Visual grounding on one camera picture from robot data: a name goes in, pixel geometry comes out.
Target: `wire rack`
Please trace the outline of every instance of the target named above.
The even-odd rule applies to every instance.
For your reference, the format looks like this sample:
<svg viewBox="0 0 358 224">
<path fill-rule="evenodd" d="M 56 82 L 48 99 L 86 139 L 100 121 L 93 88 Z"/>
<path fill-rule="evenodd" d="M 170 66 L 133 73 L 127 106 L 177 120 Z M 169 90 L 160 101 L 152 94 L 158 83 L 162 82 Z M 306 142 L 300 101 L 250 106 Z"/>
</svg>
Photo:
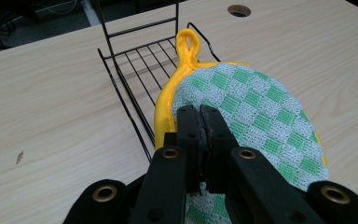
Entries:
<svg viewBox="0 0 358 224">
<path fill-rule="evenodd" d="M 178 57 L 176 55 L 174 43 L 176 34 L 178 33 L 179 2 L 179 0 L 174 1 L 174 17 L 161 21 L 154 21 L 116 33 L 109 33 L 103 19 L 100 3 L 98 0 L 95 1 L 96 12 L 102 24 L 103 33 L 110 53 L 109 56 L 104 56 L 101 50 L 98 49 L 99 55 L 149 161 L 151 161 L 151 155 L 138 124 L 142 124 L 148 138 L 150 139 L 150 143 L 154 145 L 155 135 L 152 127 L 154 106 L 156 105 L 159 92 L 171 77 L 171 74 L 173 74 L 178 64 Z M 159 26 L 168 22 L 174 22 L 173 35 L 140 45 L 138 47 L 114 53 L 111 43 L 112 38 L 120 35 L 130 35 L 133 32 L 153 26 Z M 208 45 L 213 57 L 220 62 L 218 57 L 213 53 L 209 40 L 202 34 L 200 29 L 198 29 L 191 22 L 187 24 L 187 28 L 189 27 L 199 33 Z M 116 69 L 115 75 L 117 75 L 120 83 L 117 83 L 114 74 L 112 74 L 108 61 L 113 62 L 114 68 Z M 123 97 L 123 91 L 130 99 L 131 105 L 126 104 Z M 132 113 L 135 111 L 134 113 L 136 113 L 138 118 L 134 118 L 131 111 Z"/>
</svg>

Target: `table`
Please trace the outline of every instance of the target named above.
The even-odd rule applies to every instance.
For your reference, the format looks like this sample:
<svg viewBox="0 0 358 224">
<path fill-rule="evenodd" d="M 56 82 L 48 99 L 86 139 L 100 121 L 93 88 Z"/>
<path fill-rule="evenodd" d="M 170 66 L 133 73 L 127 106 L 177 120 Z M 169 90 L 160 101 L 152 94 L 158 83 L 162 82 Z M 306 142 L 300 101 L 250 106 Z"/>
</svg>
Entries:
<svg viewBox="0 0 358 224">
<path fill-rule="evenodd" d="M 235 4 L 252 14 L 230 15 Z M 162 8 L 108 27 L 169 13 Z M 180 27 L 188 21 L 222 61 L 248 62 L 289 89 L 321 136 L 330 180 L 358 193 L 358 8 L 341 0 L 190 0 L 180 6 Z M 128 184 L 146 171 L 97 48 L 108 52 L 100 25 L 0 52 L 0 223 L 61 223 L 91 183 Z"/>
</svg>

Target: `round hole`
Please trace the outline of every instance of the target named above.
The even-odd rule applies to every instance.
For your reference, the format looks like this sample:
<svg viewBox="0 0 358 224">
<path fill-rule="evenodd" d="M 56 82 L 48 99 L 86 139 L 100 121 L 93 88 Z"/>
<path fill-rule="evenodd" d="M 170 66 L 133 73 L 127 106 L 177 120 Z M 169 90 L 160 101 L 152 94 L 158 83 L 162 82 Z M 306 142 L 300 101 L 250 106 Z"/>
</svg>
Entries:
<svg viewBox="0 0 358 224">
<path fill-rule="evenodd" d="M 92 198 L 95 202 L 105 203 L 109 202 L 117 195 L 117 189 L 113 185 L 106 185 L 97 188 L 92 194 Z"/>
<path fill-rule="evenodd" d="M 251 15 L 251 9 L 243 5 L 233 5 L 228 7 L 229 14 L 235 17 L 248 17 Z"/>
<path fill-rule="evenodd" d="M 178 156 L 178 151 L 176 149 L 167 149 L 162 152 L 162 156 L 167 159 L 176 158 Z"/>
<path fill-rule="evenodd" d="M 244 149 L 240 151 L 240 156 L 244 159 L 251 160 L 255 158 L 255 153 L 253 151 Z"/>
<path fill-rule="evenodd" d="M 164 218 L 164 211 L 159 208 L 149 210 L 147 213 L 147 219 L 151 222 L 160 222 Z"/>
<path fill-rule="evenodd" d="M 334 203 L 346 204 L 351 201 L 350 197 L 344 191 L 333 186 L 323 186 L 321 192 L 326 199 Z"/>
<path fill-rule="evenodd" d="M 298 211 L 292 211 L 289 213 L 289 219 L 293 221 L 294 223 L 304 223 L 305 222 L 305 216 L 301 212 Z"/>
</svg>

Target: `pot holder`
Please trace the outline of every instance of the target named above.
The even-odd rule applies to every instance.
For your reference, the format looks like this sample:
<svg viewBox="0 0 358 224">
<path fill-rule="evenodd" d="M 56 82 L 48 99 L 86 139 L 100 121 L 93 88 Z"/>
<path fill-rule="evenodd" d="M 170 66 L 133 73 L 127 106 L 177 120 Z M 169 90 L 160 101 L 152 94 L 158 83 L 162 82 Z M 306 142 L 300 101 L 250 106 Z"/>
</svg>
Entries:
<svg viewBox="0 0 358 224">
<path fill-rule="evenodd" d="M 179 64 L 156 103 L 156 148 L 163 146 L 164 133 L 176 132 L 179 107 L 209 105 L 220 111 L 240 146 L 261 151 L 291 185 L 307 190 L 327 179 L 313 125 L 281 82 L 247 63 L 200 63 L 200 40 L 189 29 L 178 33 L 176 51 Z M 202 191 L 187 199 L 187 223 L 229 223 L 224 195 Z"/>
</svg>

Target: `green checkered fabric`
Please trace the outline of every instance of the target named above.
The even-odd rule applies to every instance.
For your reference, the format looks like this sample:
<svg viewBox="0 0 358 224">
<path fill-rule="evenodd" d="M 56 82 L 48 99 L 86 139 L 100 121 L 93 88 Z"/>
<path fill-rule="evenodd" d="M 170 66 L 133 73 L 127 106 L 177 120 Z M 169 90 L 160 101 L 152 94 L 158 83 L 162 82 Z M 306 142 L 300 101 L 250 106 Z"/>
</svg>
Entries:
<svg viewBox="0 0 358 224">
<path fill-rule="evenodd" d="M 177 87 L 172 104 L 175 118 L 183 105 L 219 109 L 240 146 L 261 151 L 293 186 L 307 190 L 310 183 L 327 179 L 313 125 L 300 102 L 275 78 L 243 65 L 220 63 L 198 69 Z M 210 194 L 188 198 L 187 223 L 225 223 L 222 198 Z M 208 221 L 216 220 L 216 214 L 224 215 L 217 216 L 220 221 Z"/>
</svg>

